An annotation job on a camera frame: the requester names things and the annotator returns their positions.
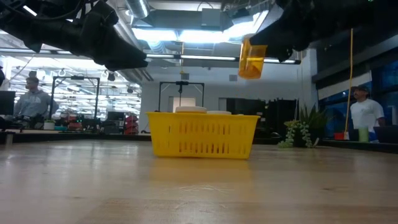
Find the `yellow pole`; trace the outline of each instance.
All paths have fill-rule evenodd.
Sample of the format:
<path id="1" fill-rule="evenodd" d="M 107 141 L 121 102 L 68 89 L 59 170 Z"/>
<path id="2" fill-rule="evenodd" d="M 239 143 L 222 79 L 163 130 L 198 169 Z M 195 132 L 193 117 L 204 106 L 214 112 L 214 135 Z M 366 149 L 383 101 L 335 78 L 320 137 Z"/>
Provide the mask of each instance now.
<path id="1" fill-rule="evenodd" d="M 349 115 L 349 102 L 351 101 L 351 87 L 353 84 L 353 45 L 354 45 L 354 29 L 351 29 L 351 46 L 349 50 L 349 89 L 348 89 L 348 102 L 347 102 L 347 113 L 346 113 L 346 126 L 344 130 L 344 137 L 348 131 L 348 115 Z"/>

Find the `plastic basket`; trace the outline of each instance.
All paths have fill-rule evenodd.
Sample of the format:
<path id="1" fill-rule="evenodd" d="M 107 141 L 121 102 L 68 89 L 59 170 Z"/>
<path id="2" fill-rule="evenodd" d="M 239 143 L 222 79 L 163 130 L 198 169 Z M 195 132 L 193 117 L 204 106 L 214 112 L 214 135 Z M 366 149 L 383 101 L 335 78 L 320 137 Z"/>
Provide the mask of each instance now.
<path id="1" fill-rule="evenodd" d="M 148 112 L 156 156 L 247 159 L 258 116 Z"/>

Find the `fluorescent light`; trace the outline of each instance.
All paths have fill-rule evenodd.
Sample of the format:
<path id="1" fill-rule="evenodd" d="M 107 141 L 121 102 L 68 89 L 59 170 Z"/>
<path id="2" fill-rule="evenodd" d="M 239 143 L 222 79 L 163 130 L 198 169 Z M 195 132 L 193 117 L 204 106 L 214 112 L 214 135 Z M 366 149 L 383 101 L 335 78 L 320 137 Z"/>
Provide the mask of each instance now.
<path id="1" fill-rule="evenodd" d="M 286 60 L 284 62 L 279 62 L 278 59 L 271 59 L 271 58 L 266 58 L 264 59 L 265 63 L 296 63 L 295 60 Z"/>
<path id="2" fill-rule="evenodd" d="M 70 53 L 69 51 L 66 50 L 58 50 L 57 51 L 58 54 L 63 54 L 63 55 L 71 55 L 72 53 Z"/>
<path id="3" fill-rule="evenodd" d="M 174 55 L 166 55 L 166 54 L 147 54 L 147 58 L 174 58 Z"/>
<path id="4" fill-rule="evenodd" d="M 278 59 L 264 59 L 265 63 L 280 63 Z"/>
<path id="5" fill-rule="evenodd" d="M 0 52 L 3 53 L 27 53 L 27 54 L 36 54 L 33 50 L 29 49 L 9 49 L 9 48 L 0 48 Z M 41 50 L 41 54 L 51 54 L 49 50 Z"/>
<path id="6" fill-rule="evenodd" d="M 286 60 L 283 63 L 296 63 L 296 61 L 295 60 Z"/>
<path id="7" fill-rule="evenodd" d="M 114 96 L 109 96 L 111 99 L 115 99 L 115 98 L 119 98 L 119 99 L 131 99 L 131 98 L 135 98 L 138 99 L 138 96 L 118 96 L 118 95 L 114 95 Z"/>
<path id="8" fill-rule="evenodd" d="M 235 61 L 235 57 L 217 57 L 217 56 L 200 56 L 200 55 L 181 55 L 181 59 L 202 59 L 202 60 L 229 60 Z"/>
<path id="9" fill-rule="evenodd" d="M 135 29 L 132 31 L 139 40 L 146 41 L 174 41 L 177 40 L 174 30 Z"/>
<path id="10" fill-rule="evenodd" d="M 29 7 L 24 6 L 23 7 L 27 12 L 29 12 L 30 14 L 32 14 L 33 16 L 37 16 L 37 13 L 33 10 L 31 10 Z"/>
<path id="11" fill-rule="evenodd" d="M 187 43 L 221 43 L 228 38 L 221 31 L 184 30 L 179 41 Z"/>
<path id="12" fill-rule="evenodd" d="M 93 85 L 80 85 L 80 87 L 87 87 L 87 88 L 97 88 L 97 85 L 93 86 Z M 100 88 L 117 88 L 116 86 L 112 86 L 112 85 L 100 85 Z"/>

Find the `cable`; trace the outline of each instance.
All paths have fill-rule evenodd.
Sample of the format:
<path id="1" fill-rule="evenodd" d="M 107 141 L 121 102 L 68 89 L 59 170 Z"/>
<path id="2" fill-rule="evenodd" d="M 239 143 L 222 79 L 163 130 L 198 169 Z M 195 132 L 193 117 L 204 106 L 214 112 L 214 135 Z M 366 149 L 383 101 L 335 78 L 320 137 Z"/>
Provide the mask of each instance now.
<path id="1" fill-rule="evenodd" d="M 347 135 L 348 130 L 348 115 L 349 115 L 349 102 L 351 100 L 351 87 L 353 85 L 353 45 L 354 45 L 354 29 L 351 29 L 351 45 L 349 48 L 349 89 L 348 89 L 348 101 L 347 101 L 347 113 L 346 113 L 346 126 L 344 130 L 344 137 Z"/>
<path id="2" fill-rule="evenodd" d="M 213 7 L 209 2 L 202 1 L 202 2 L 199 3 L 198 8 L 197 8 L 197 11 L 199 11 L 199 7 L 200 7 L 203 3 L 207 3 L 207 5 L 209 5 L 212 9 L 214 9 L 214 7 Z"/>
<path id="3" fill-rule="evenodd" d="M 86 4 L 85 2 L 86 2 L 86 0 L 80 0 L 80 2 L 77 4 L 76 8 L 73 11 L 68 12 L 62 16 L 51 17 L 51 18 L 37 17 L 37 16 L 31 16 L 31 15 L 28 16 L 27 14 L 24 14 L 23 12 L 20 12 L 11 6 L 8 6 L 6 3 L 4 3 L 2 1 L 0 1 L 0 6 L 3 6 L 6 9 L 8 9 L 9 11 L 16 13 L 18 15 L 28 17 L 29 19 L 38 20 L 38 21 L 54 21 L 54 20 L 58 20 L 58 19 L 68 19 L 70 16 L 76 15 L 83 8 L 83 5 Z"/>

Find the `black monitor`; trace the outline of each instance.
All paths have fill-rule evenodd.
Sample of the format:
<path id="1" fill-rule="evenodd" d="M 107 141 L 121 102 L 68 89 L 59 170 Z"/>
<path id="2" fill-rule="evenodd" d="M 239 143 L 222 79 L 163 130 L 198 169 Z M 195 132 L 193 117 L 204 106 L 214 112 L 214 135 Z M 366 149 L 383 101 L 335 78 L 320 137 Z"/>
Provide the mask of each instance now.
<path id="1" fill-rule="evenodd" d="M 124 112 L 109 111 L 107 121 L 124 121 Z"/>
<path id="2" fill-rule="evenodd" d="M 0 91 L 0 114 L 13 115 L 14 114 L 14 91 Z"/>

